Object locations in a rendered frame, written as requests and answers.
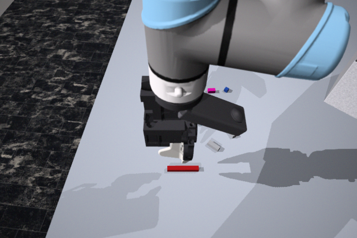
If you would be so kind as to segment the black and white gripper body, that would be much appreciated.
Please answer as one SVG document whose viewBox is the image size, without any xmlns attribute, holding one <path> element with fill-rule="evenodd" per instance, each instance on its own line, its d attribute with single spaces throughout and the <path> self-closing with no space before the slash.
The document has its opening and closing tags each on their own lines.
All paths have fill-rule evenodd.
<svg viewBox="0 0 357 238">
<path fill-rule="evenodd" d="M 195 107 L 204 92 L 195 100 L 172 103 L 159 98 L 152 90 L 149 76 L 142 76 L 140 100 L 144 103 L 144 139 L 146 147 L 170 147 L 170 143 L 197 142 L 197 124 L 178 118 L 178 112 Z"/>
</svg>

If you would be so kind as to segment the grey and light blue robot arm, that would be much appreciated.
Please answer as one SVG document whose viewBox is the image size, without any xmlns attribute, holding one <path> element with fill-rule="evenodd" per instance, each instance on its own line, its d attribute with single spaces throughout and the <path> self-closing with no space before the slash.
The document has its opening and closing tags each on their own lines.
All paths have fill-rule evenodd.
<svg viewBox="0 0 357 238">
<path fill-rule="evenodd" d="M 186 103 L 205 90 L 209 65 L 318 81 L 341 61 L 349 13 L 325 0 L 143 0 L 150 85 Z M 178 118 L 239 136 L 244 108 L 204 93 Z"/>
</svg>

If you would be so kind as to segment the red rod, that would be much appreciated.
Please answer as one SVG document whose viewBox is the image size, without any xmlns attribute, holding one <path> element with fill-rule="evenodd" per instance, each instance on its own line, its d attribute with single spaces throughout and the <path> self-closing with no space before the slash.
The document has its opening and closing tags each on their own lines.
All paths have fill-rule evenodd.
<svg viewBox="0 0 357 238">
<path fill-rule="evenodd" d="M 198 172 L 199 166 L 167 166 L 168 172 Z"/>
</svg>

